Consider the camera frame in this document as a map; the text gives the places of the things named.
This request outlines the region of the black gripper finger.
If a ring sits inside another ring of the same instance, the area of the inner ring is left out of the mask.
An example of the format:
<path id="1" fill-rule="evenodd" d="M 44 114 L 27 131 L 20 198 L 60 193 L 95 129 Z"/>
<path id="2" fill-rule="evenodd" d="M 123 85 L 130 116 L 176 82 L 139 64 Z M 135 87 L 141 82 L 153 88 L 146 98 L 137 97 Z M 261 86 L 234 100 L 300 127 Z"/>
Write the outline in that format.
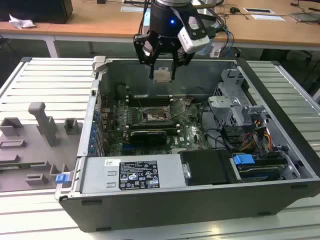
<path id="1" fill-rule="evenodd" d="M 177 49 L 172 48 L 172 65 L 171 65 L 171 80 L 175 79 L 176 70 L 178 67 L 187 66 L 192 58 L 194 57 L 195 53 L 180 53 Z"/>
<path id="2" fill-rule="evenodd" d="M 133 45 L 141 64 L 150 67 L 149 78 L 154 79 L 155 62 L 162 50 L 162 41 L 157 33 L 135 34 Z"/>

